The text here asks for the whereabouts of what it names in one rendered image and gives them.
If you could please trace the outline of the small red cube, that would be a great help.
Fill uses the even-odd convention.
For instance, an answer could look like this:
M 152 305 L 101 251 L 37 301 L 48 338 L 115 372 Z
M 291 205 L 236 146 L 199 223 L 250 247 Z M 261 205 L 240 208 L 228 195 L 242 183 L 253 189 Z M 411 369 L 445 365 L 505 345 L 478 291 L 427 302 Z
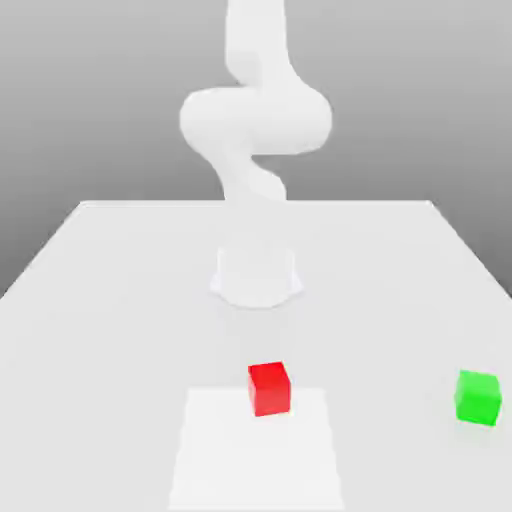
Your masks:
M 290 411 L 291 382 L 281 361 L 249 365 L 248 391 L 256 417 Z

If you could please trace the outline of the small green cube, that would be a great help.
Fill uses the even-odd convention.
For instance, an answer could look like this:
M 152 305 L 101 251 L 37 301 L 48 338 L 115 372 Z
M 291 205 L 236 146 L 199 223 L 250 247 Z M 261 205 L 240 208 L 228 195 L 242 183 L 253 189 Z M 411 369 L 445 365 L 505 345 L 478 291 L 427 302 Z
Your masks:
M 461 370 L 454 403 L 458 420 L 494 427 L 502 405 L 498 378 L 493 374 Z

